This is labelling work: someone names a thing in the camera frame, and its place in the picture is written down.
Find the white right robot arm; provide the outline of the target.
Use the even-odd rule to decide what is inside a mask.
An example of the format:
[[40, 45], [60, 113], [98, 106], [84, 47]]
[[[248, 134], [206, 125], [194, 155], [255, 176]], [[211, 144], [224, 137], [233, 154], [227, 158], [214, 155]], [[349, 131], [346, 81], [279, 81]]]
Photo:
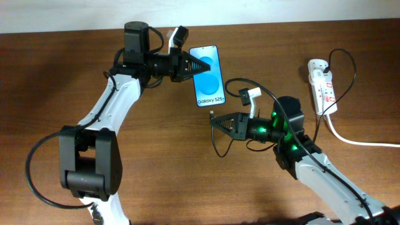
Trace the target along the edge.
[[305, 134], [298, 99], [279, 97], [269, 119], [234, 112], [212, 114], [210, 123], [235, 141], [273, 143], [281, 169], [316, 193], [343, 224], [399, 224], [399, 207], [387, 207], [359, 189]]

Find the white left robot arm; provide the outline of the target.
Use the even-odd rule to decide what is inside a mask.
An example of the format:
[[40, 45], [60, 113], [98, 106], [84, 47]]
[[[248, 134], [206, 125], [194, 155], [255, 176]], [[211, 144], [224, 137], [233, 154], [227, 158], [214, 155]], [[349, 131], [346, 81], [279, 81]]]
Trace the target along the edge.
[[123, 165], [117, 135], [130, 108], [146, 88], [164, 77], [180, 83], [206, 72], [210, 66], [182, 50], [189, 31], [176, 27], [169, 35], [168, 52], [151, 49], [153, 27], [133, 21], [124, 25], [124, 47], [104, 72], [107, 86], [76, 127], [64, 126], [59, 137], [60, 182], [81, 200], [94, 224], [130, 224], [118, 195]]

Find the blue Galaxy smartphone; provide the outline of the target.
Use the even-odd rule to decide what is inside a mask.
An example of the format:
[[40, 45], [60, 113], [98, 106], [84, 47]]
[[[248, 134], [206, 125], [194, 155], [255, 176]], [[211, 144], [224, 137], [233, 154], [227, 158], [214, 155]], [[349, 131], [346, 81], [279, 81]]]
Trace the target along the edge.
[[217, 46], [193, 47], [189, 53], [210, 65], [209, 71], [193, 77], [197, 106], [224, 104], [226, 97]]

